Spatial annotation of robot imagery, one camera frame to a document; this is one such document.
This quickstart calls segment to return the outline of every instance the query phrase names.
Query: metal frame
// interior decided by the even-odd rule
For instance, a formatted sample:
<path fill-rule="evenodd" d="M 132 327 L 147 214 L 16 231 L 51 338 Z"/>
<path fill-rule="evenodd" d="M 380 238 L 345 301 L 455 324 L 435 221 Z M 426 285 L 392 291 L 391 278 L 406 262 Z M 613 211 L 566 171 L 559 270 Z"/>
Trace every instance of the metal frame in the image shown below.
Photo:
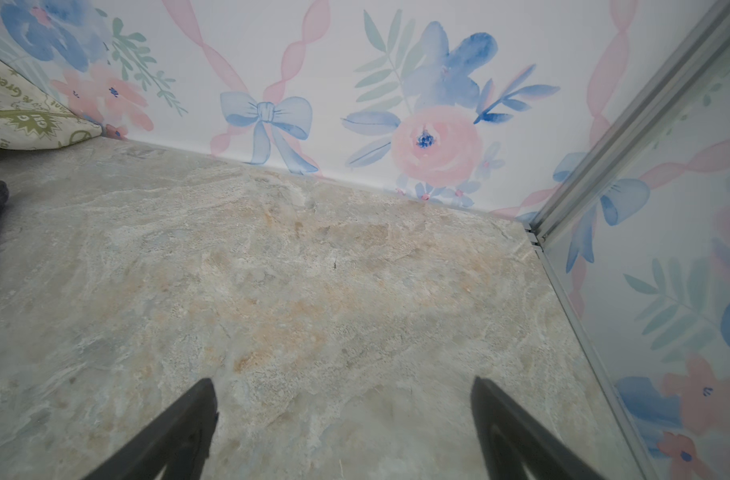
<path fill-rule="evenodd" d="M 573 328 L 573 332 L 575 332 L 575 336 L 578 338 L 578 343 L 581 344 L 581 349 L 584 351 L 587 360 L 589 360 L 589 366 L 594 371 L 594 376 L 597 378 L 597 382 L 600 384 L 602 393 L 610 404 L 610 410 L 613 412 L 613 416 L 615 417 L 616 422 L 618 422 L 621 432 L 624 434 L 626 443 L 629 445 L 631 454 L 634 456 L 634 460 L 637 461 L 637 465 L 642 471 L 642 475 L 648 480 L 657 480 L 658 475 L 653 468 L 652 462 L 650 462 L 648 453 L 645 451 L 645 446 L 638 440 L 639 434 L 637 432 L 637 428 L 634 427 L 634 424 L 626 415 L 626 409 L 623 405 L 621 405 L 620 399 L 614 394 L 615 390 L 613 382 L 610 380 L 608 371 L 605 370 L 604 365 L 600 360 L 600 355 L 597 353 L 597 350 L 594 349 L 594 346 L 589 339 L 589 335 L 586 333 L 583 325 L 581 324 L 581 320 L 579 320 L 575 315 L 575 312 L 573 312 L 570 300 L 568 300 L 568 294 L 565 293 L 562 288 L 562 284 L 559 283 L 559 278 L 554 272 L 554 268 L 552 267 L 551 262 L 549 262 L 549 258 L 540 248 L 536 248 L 535 253 L 539 256 L 544 270 L 546 270 L 546 276 L 549 278 L 549 281 L 552 282 L 554 292 L 557 294 L 557 299 L 562 305 L 562 310 L 564 310 L 565 315 L 568 317 L 570 326 Z"/>
<path fill-rule="evenodd" d="M 529 229 L 540 244 L 607 186 L 729 45 L 730 0 L 719 0 L 535 216 Z"/>
<path fill-rule="evenodd" d="M 554 292 L 594 370 L 634 459 L 649 480 L 657 479 L 658 475 L 647 449 L 639 441 L 637 428 L 614 394 L 612 381 L 600 355 L 572 310 L 568 295 L 543 248 L 548 245 L 550 238 L 559 234 L 608 187 L 619 170 L 645 147 L 646 140 L 656 133 L 658 125 L 664 123 L 667 117 L 677 114 L 677 104 L 689 100 L 688 91 L 702 81 L 703 73 L 712 67 L 729 46 L 730 0 L 719 0 L 539 211 L 533 222 L 526 226 L 536 254 L 552 282 Z"/>

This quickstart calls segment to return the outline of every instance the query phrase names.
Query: marble-pattern floor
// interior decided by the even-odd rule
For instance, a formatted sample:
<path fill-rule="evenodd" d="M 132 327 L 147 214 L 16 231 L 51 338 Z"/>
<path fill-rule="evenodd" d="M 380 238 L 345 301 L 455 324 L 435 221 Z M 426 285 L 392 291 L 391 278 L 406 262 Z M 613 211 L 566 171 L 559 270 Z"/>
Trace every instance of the marble-pattern floor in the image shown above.
<path fill-rule="evenodd" d="M 475 375 L 639 476 L 518 224 L 104 138 L 0 180 L 0 478 L 81 478 L 206 376 L 203 478 L 485 478 Z"/>

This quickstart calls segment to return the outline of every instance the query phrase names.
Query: flower center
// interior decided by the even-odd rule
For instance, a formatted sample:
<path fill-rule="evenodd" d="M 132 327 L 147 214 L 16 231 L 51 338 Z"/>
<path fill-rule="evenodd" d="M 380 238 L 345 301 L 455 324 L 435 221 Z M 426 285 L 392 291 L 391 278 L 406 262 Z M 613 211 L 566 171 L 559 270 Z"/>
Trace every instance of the flower center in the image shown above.
<path fill-rule="evenodd" d="M 420 148 L 429 148 L 434 144 L 434 137 L 426 129 L 416 139 L 416 145 Z"/>

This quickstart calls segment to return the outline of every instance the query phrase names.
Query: leafy branch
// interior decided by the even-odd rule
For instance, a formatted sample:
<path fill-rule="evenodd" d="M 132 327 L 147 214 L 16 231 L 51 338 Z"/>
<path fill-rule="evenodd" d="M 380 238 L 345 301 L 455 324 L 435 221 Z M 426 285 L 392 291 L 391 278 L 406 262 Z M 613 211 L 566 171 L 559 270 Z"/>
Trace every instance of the leafy branch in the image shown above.
<path fill-rule="evenodd" d="M 658 334 L 650 346 L 651 350 L 659 350 L 680 339 L 700 320 L 702 327 L 681 345 L 670 350 L 663 358 L 663 362 L 675 362 L 684 360 L 687 352 L 697 352 L 704 348 L 716 337 L 716 333 L 713 321 L 702 313 L 709 291 L 709 259 L 700 258 L 693 262 L 686 283 L 683 283 L 682 268 L 676 258 L 669 260 L 667 269 L 668 283 L 673 295 L 667 291 L 667 275 L 658 259 L 653 259 L 652 264 L 655 286 L 635 276 L 624 274 L 624 278 L 626 283 L 637 292 L 645 295 L 658 295 L 658 298 L 635 318 L 635 320 L 650 318 L 642 330 L 642 335 L 648 335 L 666 326 L 677 316 L 680 308 L 685 310 L 682 317 L 673 321 L 666 330 Z"/>
<path fill-rule="evenodd" d="M 96 10 L 101 16 L 106 16 L 104 12 Z M 149 55 L 149 47 L 139 45 L 146 42 L 146 37 L 138 32 L 124 35 L 122 34 L 122 27 L 122 20 L 119 18 L 112 21 L 112 60 L 120 62 L 122 65 L 123 82 L 128 81 L 130 76 L 128 72 L 134 72 L 135 66 L 133 78 L 140 83 L 144 91 L 147 91 L 147 88 L 154 84 L 158 89 L 157 96 L 164 98 L 168 107 L 175 108 L 181 116 L 188 113 L 171 91 L 170 84 L 176 80 L 167 78 L 162 70 L 159 70 L 156 74 L 149 72 L 149 64 L 157 63 L 157 61 Z"/>
<path fill-rule="evenodd" d="M 385 68 L 377 72 L 373 72 L 357 82 L 354 86 L 355 88 L 363 88 L 379 84 L 372 90 L 361 94 L 360 97 L 357 98 L 357 101 L 376 100 L 377 98 L 381 98 L 382 96 L 399 88 L 402 95 L 380 101 L 377 104 L 373 104 L 370 107 L 365 108 L 364 111 L 386 111 L 405 101 L 408 111 L 412 114 L 413 110 L 410 108 L 407 95 L 405 95 L 403 79 L 416 69 L 421 58 L 423 58 L 423 49 L 421 48 L 420 42 L 416 43 L 412 48 L 410 48 L 410 50 L 408 50 L 410 41 L 413 39 L 413 30 L 416 27 L 416 21 L 411 19 L 410 22 L 405 25 L 402 33 L 400 33 L 403 11 L 397 10 L 394 14 L 394 18 L 392 19 L 392 24 L 389 27 L 387 41 L 384 42 L 381 33 L 378 31 L 376 24 L 373 23 L 373 19 L 370 17 L 368 12 L 364 12 L 363 16 L 365 21 L 365 35 L 367 36 L 368 41 L 370 41 L 370 44 L 376 50 L 383 52 L 384 55 L 357 68 L 355 72 L 371 72 L 382 67 L 387 62 L 389 62 L 389 66 L 391 68 Z M 391 81 L 382 83 L 390 78 L 392 74 L 397 79 L 396 82 Z"/>
<path fill-rule="evenodd" d="M 559 87 L 552 87 L 552 85 L 529 85 L 527 87 L 522 87 L 519 90 L 515 90 L 515 88 L 522 84 L 522 82 L 527 80 L 527 78 L 530 76 L 531 73 L 533 73 L 534 70 L 534 64 L 526 68 L 525 71 L 522 72 L 517 78 L 515 78 L 514 81 L 510 83 L 509 86 L 501 93 L 501 95 L 499 95 L 498 100 L 494 101 L 486 108 L 485 102 L 490 95 L 490 91 L 493 89 L 493 80 L 488 80 L 488 82 L 485 84 L 485 87 L 483 87 L 483 91 L 479 95 L 479 103 L 477 104 L 476 110 L 477 118 L 474 120 L 474 123 L 477 124 L 480 120 L 485 120 L 494 124 L 502 124 L 505 121 L 512 120 L 512 118 L 514 118 L 514 115 L 490 113 L 490 110 L 493 110 L 500 104 L 504 105 L 505 107 L 509 107 L 514 111 L 530 110 L 530 105 L 526 104 L 522 100 L 516 99 L 515 97 L 519 95 L 520 98 L 523 98 L 524 100 L 536 100 L 539 98 L 548 97 L 559 91 Z"/>

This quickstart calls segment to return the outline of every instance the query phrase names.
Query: wall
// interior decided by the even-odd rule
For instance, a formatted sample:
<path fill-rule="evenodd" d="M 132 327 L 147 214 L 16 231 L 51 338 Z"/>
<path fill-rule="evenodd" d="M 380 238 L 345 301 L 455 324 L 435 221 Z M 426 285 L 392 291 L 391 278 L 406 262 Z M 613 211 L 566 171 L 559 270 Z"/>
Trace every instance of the wall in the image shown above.
<path fill-rule="evenodd" d="M 730 51 L 545 252 L 661 478 L 730 478 Z"/>
<path fill-rule="evenodd" d="M 110 137 L 527 220 L 709 6 L 0 0 L 0 59 Z"/>

